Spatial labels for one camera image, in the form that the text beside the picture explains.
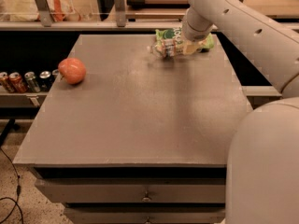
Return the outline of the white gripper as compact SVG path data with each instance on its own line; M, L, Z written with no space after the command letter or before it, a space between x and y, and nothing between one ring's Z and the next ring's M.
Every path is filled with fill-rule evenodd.
M202 44L195 41L206 39L212 27L211 21L200 16L192 7L188 8L182 20L182 33L188 39L184 42L183 54L191 55L201 49Z

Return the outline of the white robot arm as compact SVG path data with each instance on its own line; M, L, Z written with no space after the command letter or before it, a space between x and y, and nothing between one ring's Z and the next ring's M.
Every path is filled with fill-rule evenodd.
M299 224L298 34L241 0L188 3L188 39L217 26L282 95L237 128L228 153L225 224Z

